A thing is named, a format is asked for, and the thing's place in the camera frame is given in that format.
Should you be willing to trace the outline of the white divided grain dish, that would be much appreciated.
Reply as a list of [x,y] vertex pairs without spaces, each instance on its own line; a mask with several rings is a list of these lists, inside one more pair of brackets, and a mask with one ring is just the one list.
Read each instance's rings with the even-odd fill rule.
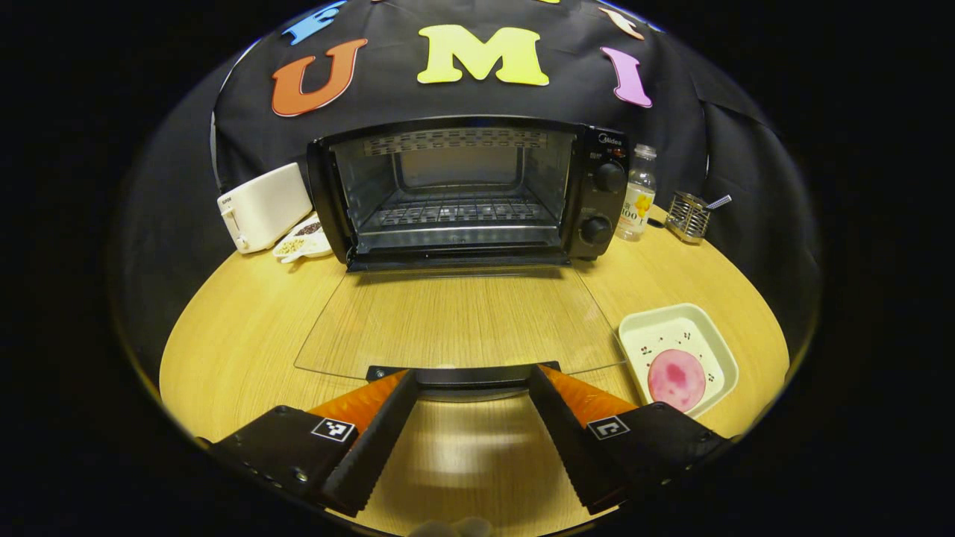
[[272,249],[272,255],[283,264],[301,258],[318,258],[332,254],[323,224],[316,213],[301,221]]

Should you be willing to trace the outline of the pink round food slice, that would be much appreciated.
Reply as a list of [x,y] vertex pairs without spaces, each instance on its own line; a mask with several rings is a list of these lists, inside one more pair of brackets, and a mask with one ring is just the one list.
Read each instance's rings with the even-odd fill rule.
[[688,351],[662,351],[649,365],[651,400],[665,402],[680,412],[688,412],[702,401],[706,384],[702,364]]

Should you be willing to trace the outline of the black backdrop cloth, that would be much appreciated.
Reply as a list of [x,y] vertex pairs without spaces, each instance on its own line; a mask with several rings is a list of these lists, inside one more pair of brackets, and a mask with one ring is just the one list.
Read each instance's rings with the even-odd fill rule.
[[[807,179],[777,126],[726,71],[633,13],[635,40],[596,0],[345,0],[301,42],[312,7],[237,51],[191,89],[137,157],[119,208],[112,293],[127,346],[157,366],[202,283],[233,252],[219,194],[300,160],[315,137],[426,116],[507,113],[623,131],[658,152],[659,201],[723,194],[706,239],[750,279],[792,354],[815,329],[821,240]],[[545,87],[417,81],[421,28],[454,25],[488,40],[539,35]]]

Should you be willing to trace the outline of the metal oven rack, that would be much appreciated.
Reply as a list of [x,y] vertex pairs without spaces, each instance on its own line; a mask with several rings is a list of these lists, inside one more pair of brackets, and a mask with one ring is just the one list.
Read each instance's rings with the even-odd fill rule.
[[385,203],[368,218],[365,227],[444,227],[445,225],[558,224],[545,205],[533,196],[475,198],[417,198]]

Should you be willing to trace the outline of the white toaster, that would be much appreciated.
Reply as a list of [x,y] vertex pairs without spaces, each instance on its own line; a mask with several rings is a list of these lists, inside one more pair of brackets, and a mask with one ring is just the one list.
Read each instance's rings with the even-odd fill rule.
[[289,163],[219,196],[219,215],[239,254],[271,248],[313,211],[299,164]]

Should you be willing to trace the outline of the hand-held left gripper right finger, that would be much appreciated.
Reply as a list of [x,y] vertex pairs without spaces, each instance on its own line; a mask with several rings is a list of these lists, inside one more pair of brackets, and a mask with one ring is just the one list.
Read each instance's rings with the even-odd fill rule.
[[637,406],[543,364],[529,395],[582,506],[592,515],[658,500],[731,448],[666,402]]

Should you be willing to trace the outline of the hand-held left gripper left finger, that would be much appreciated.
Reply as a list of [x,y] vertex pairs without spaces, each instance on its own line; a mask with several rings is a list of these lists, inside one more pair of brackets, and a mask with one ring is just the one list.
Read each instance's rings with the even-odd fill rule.
[[279,405],[213,442],[220,462],[320,509],[355,516],[367,506],[419,399],[405,369],[310,411]]

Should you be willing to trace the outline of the white square plate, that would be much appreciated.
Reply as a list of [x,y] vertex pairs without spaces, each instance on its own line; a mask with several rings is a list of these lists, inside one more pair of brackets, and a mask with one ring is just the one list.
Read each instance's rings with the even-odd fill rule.
[[683,414],[699,418],[736,388],[736,358],[713,320],[695,304],[677,304],[625,316],[619,324],[618,337],[637,392],[645,403],[654,403],[648,388],[649,365],[668,349],[691,353],[707,376],[702,401]]

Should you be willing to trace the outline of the black electric oven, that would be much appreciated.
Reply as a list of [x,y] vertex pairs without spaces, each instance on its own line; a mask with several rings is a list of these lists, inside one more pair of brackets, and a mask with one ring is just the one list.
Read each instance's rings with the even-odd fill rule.
[[[566,373],[618,360],[587,288],[630,168],[612,130],[518,116],[403,120],[320,137],[307,181],[344,275],[295,358],[349,380],[418,369],[437,390],[501,393],[535,362]],[[381,205],[533,196],[548,225],[371,229]]]

